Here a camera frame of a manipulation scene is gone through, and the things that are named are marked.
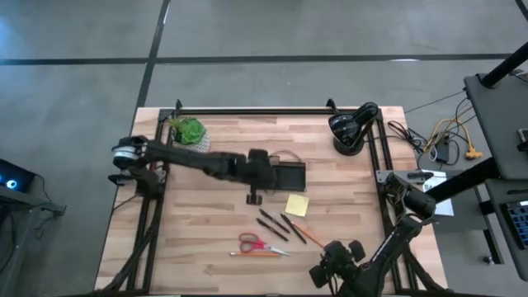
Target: yellow cable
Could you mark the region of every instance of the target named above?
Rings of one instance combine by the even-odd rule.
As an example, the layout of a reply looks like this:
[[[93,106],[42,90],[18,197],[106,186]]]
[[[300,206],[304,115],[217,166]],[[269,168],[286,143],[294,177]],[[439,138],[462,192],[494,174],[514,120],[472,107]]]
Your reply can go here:
[[[473,108],[473,107],[470,107],[470,108],[466,109],[465,111],[462,111],[459,114],[459,117],[462,116],[465,112],[469,111],[471,108]],[[443,123],[446,123],[447,121],[449,121],[449,124],[447,124],[447,126],[443,129],[442,132],[437,133],[438,128]],[[464,129],[466,139],[468,140],[468,151],[466,152],[465,157],[467,159],[470,159],[470,160],[473,160],[473,159],[476,159],[476,158],[481,158],[483,156],[483,154],[481,152],[478,152],[475,149],[475,147],[471,143],[471,138],[469,137],[468,128],[465,125],[463,125],[462,123],[460,123],[458,118],[444,119],[444,120],[441,120],[440,122],[438,122],[438,124],[436,124],[436,126],[435,126],[435,129],[431,133],[431,138],[429,138],[429,141],[427,141],[427,144],[426,144],[425,148],[423,149],[424,152],[427,152],[431,148],[432,145],[438,144],[440,142],[440,140],[442,140],[444,138],[444,135],[446,135],[446,133],[448,132],[448,129],[451,126],[451,124],[453,124],[454,122],[457,122]]]

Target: red scissors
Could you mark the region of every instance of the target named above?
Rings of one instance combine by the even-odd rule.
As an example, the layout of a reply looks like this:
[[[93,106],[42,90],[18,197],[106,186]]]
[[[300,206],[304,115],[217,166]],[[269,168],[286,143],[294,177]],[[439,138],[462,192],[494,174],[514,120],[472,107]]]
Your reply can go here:
[[[284,252],[276,247],[273,247],[267,243],[264,243],[262,240],[258,238],[258,236],[254,233],[242,233],[238,236],[238,240],[240,240],[240,252],[251,252],[253,250],[267,250],[270,252],[275,252],[280,255],[284,256],[290,256],[289,253]]]

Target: pen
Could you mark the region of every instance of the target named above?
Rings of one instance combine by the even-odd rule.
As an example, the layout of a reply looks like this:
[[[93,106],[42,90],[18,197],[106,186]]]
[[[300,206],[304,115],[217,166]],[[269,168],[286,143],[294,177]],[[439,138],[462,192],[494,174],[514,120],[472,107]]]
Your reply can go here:
[[[266,224],[263,220],[257,218],[257,222],[263,226],[266,227],[266,229],[272,231],[276,236],[280,237],[284,241],[288,241],[288,238],[286,238],[284,235],[280,234],[277,230],[273,229],[269,224]]]
[[[264,215],[265,217],[270,219],[271,222],[275,223],[277,226],[279,226],[281,229],[283,229],[284,232],[290,233],[290,231],[285,226],[283,226],[281,223],[277,222],[276,219],[273,219],[273,217],[270,216],[270,214],[268,214],[266,211],[264,211],[262,209],[259,209],[258,211],[260,211],[262,215]]]
[[[291,223],[290,219],[288,219],[287,216],[285,216],[284,214],[280,214],[280,216],[282,217],[282,219],[288,224],[288,226],[290,226],[290,228],[292,230],[294,230],[295,234],[297,234],[297,236],[299,237],[299,239],[304,243],[306,244],[306,239],[304,239],[303,235],[301,235],[299,233],[299,231],[297,231],[297,229],[295,228],[295,226]]]

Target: white paper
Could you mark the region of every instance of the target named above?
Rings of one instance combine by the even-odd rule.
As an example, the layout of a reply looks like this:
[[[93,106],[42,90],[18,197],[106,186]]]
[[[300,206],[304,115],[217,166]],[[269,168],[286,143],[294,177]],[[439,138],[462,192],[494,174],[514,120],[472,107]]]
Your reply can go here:
[[[440,185],[442,182],[445,182],[447,180],[446,173],[445,172],[436,172],[432,170],[422,170],[423,172],[431,172],[434,174],[433,177],[426,180],[426,182],[423,183],[422,190],[424,192],[429,191],[430,189],[434,188],[435,186]],[[441,203],[436,205],[435,215],[449,215],[454,216],[455,212],[453,211],[453,205],[451,204],[451,198],[442,201]]]

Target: scissor handle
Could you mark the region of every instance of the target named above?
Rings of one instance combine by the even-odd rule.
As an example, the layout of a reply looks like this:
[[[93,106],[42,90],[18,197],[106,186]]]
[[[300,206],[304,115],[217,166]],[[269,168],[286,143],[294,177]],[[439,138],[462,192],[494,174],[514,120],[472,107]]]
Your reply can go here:
[[[240,240],[242,243],[258,243],[258,242],[260,242],[260,239],[254,233],[242,233],[242,234],[238,235],[238,240]]]
[[[240,243],[240,252],[251,252],[255,247],[250,242],[241,242]]]

